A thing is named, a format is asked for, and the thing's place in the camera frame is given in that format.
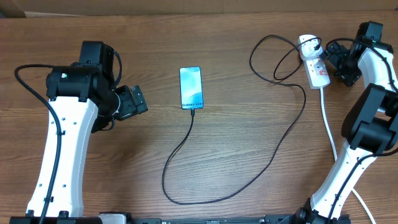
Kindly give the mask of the Galaxy smartphone blue screen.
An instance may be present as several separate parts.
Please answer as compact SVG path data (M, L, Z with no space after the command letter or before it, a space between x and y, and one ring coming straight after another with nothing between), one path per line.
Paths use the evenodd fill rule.
M182 67L180 74L180 96L183 110L202 109L204 107L203 88L200 67Z

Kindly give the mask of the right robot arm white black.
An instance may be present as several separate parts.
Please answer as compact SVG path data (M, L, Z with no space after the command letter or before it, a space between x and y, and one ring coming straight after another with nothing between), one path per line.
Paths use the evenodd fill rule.
M329 41L325 47L314 35L302 35L298 50L305 62L311 88L314 80L328 81L324 61L335 68L335 75L345 85L363 78L365 90L347 114L341 135L345 141L322 186L295 214L282 223L350 223L341 210L363 172L378 158L397 152L397 77L392 65L392 46L382 42L383 25L360 24L351 47L342 39Z

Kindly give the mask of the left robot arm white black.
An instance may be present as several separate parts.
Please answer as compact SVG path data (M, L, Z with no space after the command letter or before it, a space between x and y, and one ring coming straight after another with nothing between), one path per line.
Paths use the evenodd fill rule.
M132 223L128 212L83 214L83 174L90 136L110 131L147 111L139 86L121 86L113 73L120 56L101 41L84 41L80 58L69 66L48 65L46 96L41 96L14 70L17 81L49 111L44 156L34 193L23 217L10 223Z

